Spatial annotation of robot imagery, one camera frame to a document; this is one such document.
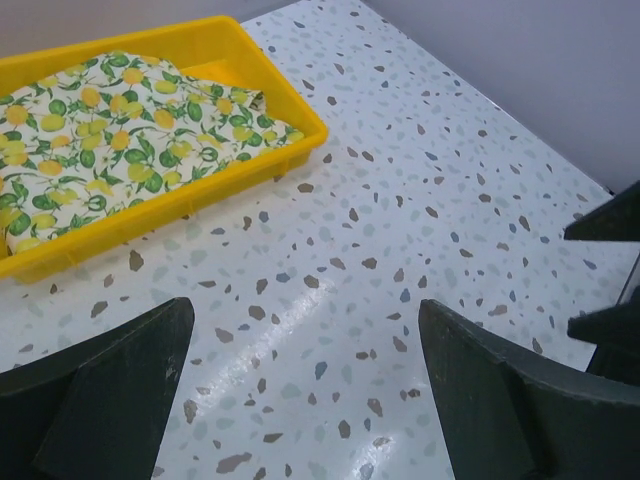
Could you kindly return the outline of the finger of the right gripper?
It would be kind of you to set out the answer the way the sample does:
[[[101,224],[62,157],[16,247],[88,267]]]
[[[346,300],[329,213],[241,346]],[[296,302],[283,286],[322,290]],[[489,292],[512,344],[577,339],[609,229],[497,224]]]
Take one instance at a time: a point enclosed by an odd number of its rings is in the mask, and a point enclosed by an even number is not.
[[[570,338],[598,346],[639,349],[639,302],[626,302],[571,318]]]

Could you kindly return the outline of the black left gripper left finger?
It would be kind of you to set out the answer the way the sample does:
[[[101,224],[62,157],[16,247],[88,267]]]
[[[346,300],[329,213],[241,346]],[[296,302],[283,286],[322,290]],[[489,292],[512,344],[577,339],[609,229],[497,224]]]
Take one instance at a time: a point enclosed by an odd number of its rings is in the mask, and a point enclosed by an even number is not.
[[[2,478],[150,478],[194,322],[174,298],[2,373]]]

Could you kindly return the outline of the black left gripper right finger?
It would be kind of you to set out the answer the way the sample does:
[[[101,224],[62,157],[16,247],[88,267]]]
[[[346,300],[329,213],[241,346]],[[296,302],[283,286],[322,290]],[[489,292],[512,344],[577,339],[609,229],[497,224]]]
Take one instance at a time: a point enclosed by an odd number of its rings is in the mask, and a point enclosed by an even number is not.
[[[596,346],[586,370],[541,356],[436,300],[425,364],[458,479],[635,479],[639,349]]]

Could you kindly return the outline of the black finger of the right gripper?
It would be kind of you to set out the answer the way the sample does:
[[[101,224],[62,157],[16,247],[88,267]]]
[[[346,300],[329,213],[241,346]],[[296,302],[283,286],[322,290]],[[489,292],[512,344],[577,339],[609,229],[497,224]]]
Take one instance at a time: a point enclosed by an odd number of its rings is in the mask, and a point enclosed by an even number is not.
[[[638,241],[640,229],[639,182],[600,207],[569,224],[569,241]]]

